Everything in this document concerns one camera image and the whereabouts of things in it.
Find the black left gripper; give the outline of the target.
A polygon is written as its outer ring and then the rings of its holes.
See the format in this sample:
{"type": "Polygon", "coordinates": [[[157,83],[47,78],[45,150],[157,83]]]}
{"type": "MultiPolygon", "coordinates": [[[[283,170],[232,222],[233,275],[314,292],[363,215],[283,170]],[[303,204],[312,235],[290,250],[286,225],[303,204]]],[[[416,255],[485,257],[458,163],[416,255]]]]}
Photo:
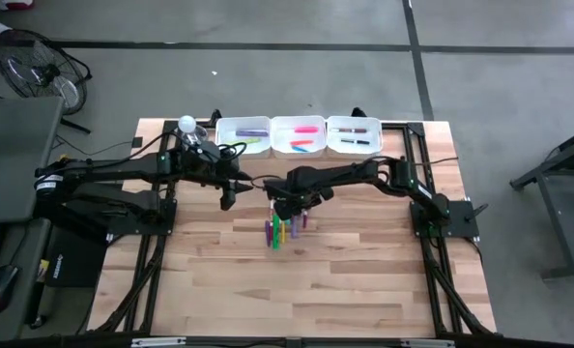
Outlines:
{"type": "Polygon", "coordinates": [[[220,209],[228,211],[236,202],[236,195],[253,190],[251,183],[247,180],[233,180],[216,165],[209,166],[203,174],[202,183],[220,189],[220,209]]]}

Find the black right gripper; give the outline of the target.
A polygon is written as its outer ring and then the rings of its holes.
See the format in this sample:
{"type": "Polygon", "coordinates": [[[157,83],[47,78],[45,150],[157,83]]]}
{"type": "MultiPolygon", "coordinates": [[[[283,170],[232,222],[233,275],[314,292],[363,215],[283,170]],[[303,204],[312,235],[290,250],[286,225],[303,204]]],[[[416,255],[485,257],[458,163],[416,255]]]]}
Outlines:
{"type": "Polygon", "coordinates": [[[281,220],[334,198],[329,169],[296,168],[285,179],[267,179],[263,189],[273,202],[273,210],[281,220]]]}

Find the white plastic bin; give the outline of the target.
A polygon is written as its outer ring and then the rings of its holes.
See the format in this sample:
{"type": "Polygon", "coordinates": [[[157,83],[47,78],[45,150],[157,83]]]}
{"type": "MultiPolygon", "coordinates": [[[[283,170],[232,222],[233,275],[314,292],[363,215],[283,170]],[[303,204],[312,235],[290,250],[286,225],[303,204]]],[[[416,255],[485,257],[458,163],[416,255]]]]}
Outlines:
{"type": "Polygon", "coordinates": [[[271,147],[274,155],[279,159],[313,159],[323,155],[327,147],[326,120],[322,116],[276,116],[271,122],[271,147]],[[314,126],[317,133],[295,133],[294,128],[314,126]],[[314,140],[313,144],[303,145],[309,153],[300,153],[292,150],[290,145],[294,140],[314,140]]]}
{"type": "Polygon", "coordinates": [[[250,138],[249,136],[237,136],[236,130],[266,130],[268,137],[260,137],[262,140],[255,144],[245,144],[242,154],[244,159],[266,159],[271,154],[271,120],[266,116],[233,117],[220,119],[215,127],[215,142],[219,145],[238,139],[250,138]]]}
{"type": "Polygon", "coordinates": [[[327,150],[330,157],[340,159],[363,160],[379,155],[383,149],[382,124],[376,118],[352,116],[330,116],[326,120],[327,150]],[[367,133],[330,132],[332,128],[363,128],[367,133]],[[341,143],[341,138],[359,139],[370,142],[370,145],[341,143]]]}

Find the black crossbeam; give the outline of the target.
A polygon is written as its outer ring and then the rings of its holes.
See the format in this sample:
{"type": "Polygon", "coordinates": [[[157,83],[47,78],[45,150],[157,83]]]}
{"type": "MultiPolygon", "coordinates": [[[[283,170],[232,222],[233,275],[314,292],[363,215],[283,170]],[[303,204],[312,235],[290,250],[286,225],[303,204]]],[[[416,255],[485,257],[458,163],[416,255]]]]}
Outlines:
{"type": "MultiPolygon", "coordinates": [[[[0,348],[130,348],[131,341],[150,336],[142,332],[52,335],[0,341],[0,348]]],[[[401,348],[402,339],[348,337],[246,337],[184,336],[182,348],[401,348]]],[[[445,333],[439,338],[453,340],[456,348],[574,348],[574,344],[508,338],[499,335],[445,333]]]]}

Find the black box with white print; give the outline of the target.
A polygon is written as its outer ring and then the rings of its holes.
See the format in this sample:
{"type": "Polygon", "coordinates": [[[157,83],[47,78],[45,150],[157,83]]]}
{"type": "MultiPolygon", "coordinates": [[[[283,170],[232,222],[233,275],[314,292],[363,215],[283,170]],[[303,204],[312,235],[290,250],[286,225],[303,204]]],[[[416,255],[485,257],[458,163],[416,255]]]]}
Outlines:
{"type": "Polygon", "coordinates": [[[71,231],[54,227],[47,247],[45,285],[53,288],[93,288],[98,283],[107,244],[96,244],[71,231]]]}

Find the black yellow hand tool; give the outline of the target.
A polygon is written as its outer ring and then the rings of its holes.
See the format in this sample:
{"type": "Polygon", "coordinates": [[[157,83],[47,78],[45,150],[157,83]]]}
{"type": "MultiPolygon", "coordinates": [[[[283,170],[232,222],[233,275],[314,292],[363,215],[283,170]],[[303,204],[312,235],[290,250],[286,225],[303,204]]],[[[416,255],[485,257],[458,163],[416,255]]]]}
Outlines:
{"type": "Polygon", "coordinates": [[[43,290],[45,287],[45,279],[48,270],[49,262],[42,259],[39,263],[39,268],[37,271],[35,282],[30,291],[30,301],[27,308],[27,314],[25,317],[25,324],[34,330],[43,325],[44,316],[40,314],[40,305],[43,295],[43,290]]]}

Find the black floor fan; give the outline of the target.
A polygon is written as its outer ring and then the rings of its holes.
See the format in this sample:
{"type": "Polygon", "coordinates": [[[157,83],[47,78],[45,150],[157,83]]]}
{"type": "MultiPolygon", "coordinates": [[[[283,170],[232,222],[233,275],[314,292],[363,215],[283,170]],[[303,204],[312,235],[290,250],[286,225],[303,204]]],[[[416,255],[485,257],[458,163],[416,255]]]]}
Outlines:
{"type": "Polygon", "coordinates": [[[83,108],[93,78],[87,64],[49,38],[23,29],[0,34],[0,74],[23,98],[61,98],[65,116],[83,108]]]}

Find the grey computer monitor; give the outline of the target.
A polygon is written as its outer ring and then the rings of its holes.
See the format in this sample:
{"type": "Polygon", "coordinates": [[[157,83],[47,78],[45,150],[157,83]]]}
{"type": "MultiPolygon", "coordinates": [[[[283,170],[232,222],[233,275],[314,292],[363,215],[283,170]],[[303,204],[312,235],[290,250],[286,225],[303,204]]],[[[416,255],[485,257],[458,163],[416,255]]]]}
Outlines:
{"type": "Polygon", "coordinates": [[[0,100],[0,223],[32,216],[35,170],[49,159],[62,115],[59,97],[0,100]]]}

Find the dark grey desk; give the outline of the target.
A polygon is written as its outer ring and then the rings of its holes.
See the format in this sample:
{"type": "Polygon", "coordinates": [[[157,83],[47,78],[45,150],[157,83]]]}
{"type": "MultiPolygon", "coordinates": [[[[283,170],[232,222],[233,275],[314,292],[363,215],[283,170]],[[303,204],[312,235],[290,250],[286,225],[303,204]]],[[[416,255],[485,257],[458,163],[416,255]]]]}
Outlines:
{"type": "Polygon", "coordinates": [[[43,257],[51,229],[45,219],[0,224],[0,267],[19,267],[9,305],[0,312],[0,341],[17,339],[26,326],[25,317],[30,291],[35,282],[39,263],[43,257]]]}

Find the grey metal cart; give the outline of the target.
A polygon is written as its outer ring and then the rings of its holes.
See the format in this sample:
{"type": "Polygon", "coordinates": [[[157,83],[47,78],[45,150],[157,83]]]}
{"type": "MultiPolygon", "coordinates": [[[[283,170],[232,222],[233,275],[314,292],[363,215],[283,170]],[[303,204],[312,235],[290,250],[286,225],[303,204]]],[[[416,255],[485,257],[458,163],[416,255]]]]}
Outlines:
{"type": "Polygon", "coordinates": [[[544,161],[509,182],[515,190],[536,184],[560,244],[564,265],[541,274],[544,280],[574,276],[574,135],[544,161]]]}

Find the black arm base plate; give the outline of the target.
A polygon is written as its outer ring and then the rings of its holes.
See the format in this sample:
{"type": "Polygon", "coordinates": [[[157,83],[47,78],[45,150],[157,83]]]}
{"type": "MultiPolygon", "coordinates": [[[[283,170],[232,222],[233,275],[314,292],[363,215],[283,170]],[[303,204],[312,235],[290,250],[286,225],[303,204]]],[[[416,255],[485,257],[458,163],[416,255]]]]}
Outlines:
{"type": "Polygon", "coordinates": [[[156,210],[111,217],[107,232],[112,235],[167,236],[173,232],[176,213],[177,201],[161,198],[156,210]]]}
{"type": "Polygon", "coordinates": [[[473,204],[470,201],[450,200],[439,212],[410,204],[414,233],[420,238],[473,238],[479,236],[473,204]]]}

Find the black aluminium frame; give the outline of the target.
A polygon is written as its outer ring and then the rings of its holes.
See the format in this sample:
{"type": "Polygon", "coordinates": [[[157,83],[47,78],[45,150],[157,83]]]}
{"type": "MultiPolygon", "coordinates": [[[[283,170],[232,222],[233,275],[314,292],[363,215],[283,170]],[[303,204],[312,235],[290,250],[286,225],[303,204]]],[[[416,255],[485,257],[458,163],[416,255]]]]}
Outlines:
{"type": "MultiPolygon", "coordinates": [[[[383,121],[383,156],[415,162],[431,192],[466,197],[448,122],[383,121]]],[[[221,211],[219,190],[180,182],[177,214],[162,268],[138,300],[127,328],[139,328],[156,296],[150,332],[183,336],[430,337],[435,334],[420,241],[408,198],[369,185],[334,189],[308,213],[306,228],[278,249],[267,246],[270,202],[263,191],[239,194],[221,211]]],[[[130,290],[140,251],[158,238],[123,237],[105,255],[89,329],[97,329],[130,290]]],[[[444,256],[457,292],[476,318],[496,329],[486,280],[472,243],[448,238],[444,256]]]]}

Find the silver bracket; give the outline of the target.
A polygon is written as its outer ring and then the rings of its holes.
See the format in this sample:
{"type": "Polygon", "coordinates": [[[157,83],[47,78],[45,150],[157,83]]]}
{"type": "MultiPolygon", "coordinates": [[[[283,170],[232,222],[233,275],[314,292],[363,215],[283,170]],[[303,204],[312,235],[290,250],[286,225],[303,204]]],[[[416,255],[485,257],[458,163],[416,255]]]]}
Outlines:
{"type": "Polygon", "coordinates": [[[130,348],[182,348],[187,346],[183,336],[138,337],[131,341],[130,348]]]}
{"type": "Polygon", "coordinates": [[[432,338],[410,338],[402,339],[401,348],[456,348],[453,340],[432,339],[432,338]]]}

